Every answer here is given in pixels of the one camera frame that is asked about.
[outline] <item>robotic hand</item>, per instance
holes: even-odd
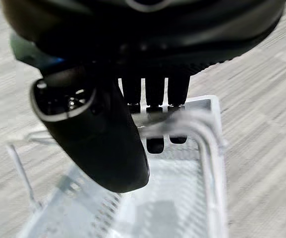
[[[131,113],[183,108],[189,78],[247,52],[277,25],[285,0],[0,0],[15,57],[43,76],[37,117],[72,160],[114,192],[143,187],[146,154]],[[117,85],[122,78],[124,97]],[[183,143],[186,137],[171,138]],[[162,138],[147,150],[161,153]]]

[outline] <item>plastic basket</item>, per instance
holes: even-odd
[[[150,181],[141,189],[110,192],[76,165],[48,201],[35,201],[13,143],[8,151],[29,191],[34,213],[19,238],[227,238],[224,142],[215,96],[189,99],[184,112],[152,118],[133,115],[141,137],[188,134],[186,143],[165,137],[162,154],[148,155]],[[44,132],[22,140],[52,144]]]

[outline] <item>clear plastic basket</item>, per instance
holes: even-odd
[[[219,101],[215,96],[197,97],[185,107],[173,114],[133,115],[142,138],[187,134],[188,139],[177,145],[165,136],[164,152],[148,154],[149,183],[128,193],[102,188],[73,165],[41,205],[35,201],[14,143],[8,143],[34,207],[18,237],[227,238]],[[44,131],[22,139],[54,143]]]

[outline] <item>floor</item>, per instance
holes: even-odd
[[[29,216],[26,191],[4,142],[38,124],[28,90],[39,73],[14,60],[9,32],[0,13],[0,238],[14,237]],[[220,98],[229,142],[230,237],[286,238],[286,13],[258,47],[193,76],[188,96],[204,94]],[[29,145],[19,152],[43,200],[71,161],[55,147]]]

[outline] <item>gray carpet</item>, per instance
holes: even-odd
[[[0,238],[14,237],[29,216],[27,194],[3,142],[38,124],[28,89],[37,70],[15,62],[0,13]],[[229,148],[231,238],[286,238],[286,13],[276,31],[244,56],[192,77],[189,97],[216,94]],[[71,163],[58,148],[20,148],[43,200]]]

